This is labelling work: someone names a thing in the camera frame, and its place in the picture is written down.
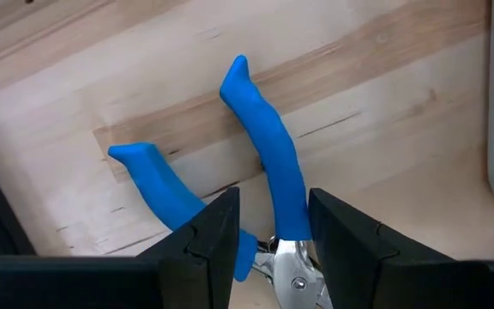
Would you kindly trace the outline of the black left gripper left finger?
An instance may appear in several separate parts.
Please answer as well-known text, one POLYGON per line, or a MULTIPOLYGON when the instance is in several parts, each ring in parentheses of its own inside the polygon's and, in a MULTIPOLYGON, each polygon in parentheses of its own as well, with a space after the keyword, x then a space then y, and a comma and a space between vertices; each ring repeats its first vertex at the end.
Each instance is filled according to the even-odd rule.
POLYGON ((238 253, 239 188, 232 187, 139 255, 156 262, 164 309, 226 309, 238 253))

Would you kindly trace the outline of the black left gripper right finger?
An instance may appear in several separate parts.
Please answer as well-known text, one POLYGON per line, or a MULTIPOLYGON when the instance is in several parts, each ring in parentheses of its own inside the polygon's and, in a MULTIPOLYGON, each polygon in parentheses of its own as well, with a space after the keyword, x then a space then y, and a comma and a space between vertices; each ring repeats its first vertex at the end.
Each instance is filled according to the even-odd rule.
POLYGON ((460 262, 313 188, 310 225, 337 308, 482 308, 486 267, 460 262))

